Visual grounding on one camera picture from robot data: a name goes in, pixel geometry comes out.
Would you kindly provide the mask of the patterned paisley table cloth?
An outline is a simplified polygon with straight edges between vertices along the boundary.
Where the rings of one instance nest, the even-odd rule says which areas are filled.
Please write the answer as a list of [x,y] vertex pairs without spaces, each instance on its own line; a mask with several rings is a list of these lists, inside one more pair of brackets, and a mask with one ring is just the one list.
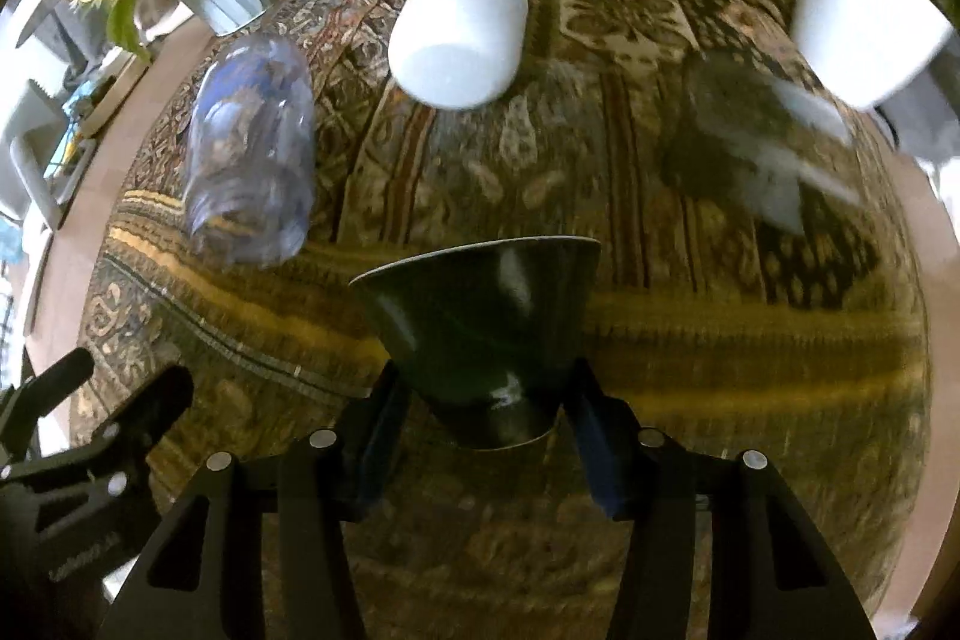
[[781,0],[527,0],[503,97],[465,112],[405,94],[387,43],[407,0],[280,0],[259,22],[308,61],[308,236],[275,268],[223,266],[185,224],[179,85],[135,155],[94,264],[91,385],[70,436],[167,364],[194,399],[151,452],[171,505],[217,451],[257,459],[366,396],[386,349],[361,274],[449,264],[526,339],[574,258],[596,263],[580,352],[610,396],[693,453],[765,453],[867,611],[889,587],[929,443],[928,323],[908,225],[871,123],[823,87]]

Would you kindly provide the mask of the white ceramic cup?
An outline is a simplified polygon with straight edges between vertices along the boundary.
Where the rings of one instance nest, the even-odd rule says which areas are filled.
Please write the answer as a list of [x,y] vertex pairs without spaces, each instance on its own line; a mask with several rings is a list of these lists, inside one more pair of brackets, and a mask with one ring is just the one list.
[[387,46],[398,87],[439,110],[482,107],[519,71],[527,0],[407,0]]

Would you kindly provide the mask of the white plant pot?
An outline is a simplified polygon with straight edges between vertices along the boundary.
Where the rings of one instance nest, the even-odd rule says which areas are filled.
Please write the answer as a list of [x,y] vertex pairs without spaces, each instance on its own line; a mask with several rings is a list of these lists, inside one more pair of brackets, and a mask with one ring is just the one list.
[[823,87],[856,110],[907,85],[952,32],[931,0],[796,0],[791,25]]

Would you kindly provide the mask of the clear blue floral jar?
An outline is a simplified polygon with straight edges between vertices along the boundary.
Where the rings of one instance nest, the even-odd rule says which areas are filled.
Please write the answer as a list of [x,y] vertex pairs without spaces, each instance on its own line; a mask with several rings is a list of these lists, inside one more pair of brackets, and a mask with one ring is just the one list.
[[316,197],[316,107],[308,61],[277,34],[215,56],[194,100],[185,231],[217,263],[278,266],[299,253]]

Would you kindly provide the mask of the dark clear glass tumbler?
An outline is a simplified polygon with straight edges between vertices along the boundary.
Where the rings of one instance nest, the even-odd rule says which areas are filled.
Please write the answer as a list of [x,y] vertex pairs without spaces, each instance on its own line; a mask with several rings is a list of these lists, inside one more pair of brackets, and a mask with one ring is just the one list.
[[817,196],[864,208],[859,177],[841,170],[851,152],[853,133],[825,98],[722,53],[683,60],[662,147],[664,178],[682,193],[800,235]]

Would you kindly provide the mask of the dark green enamel cup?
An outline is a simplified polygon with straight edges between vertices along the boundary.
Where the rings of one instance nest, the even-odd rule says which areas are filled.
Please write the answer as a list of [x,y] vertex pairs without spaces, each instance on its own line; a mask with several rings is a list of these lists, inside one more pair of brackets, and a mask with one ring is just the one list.
[[506,450],[555,425],[599,256],[576,235],[478,241],[384,264],[350,289],[452,440]]

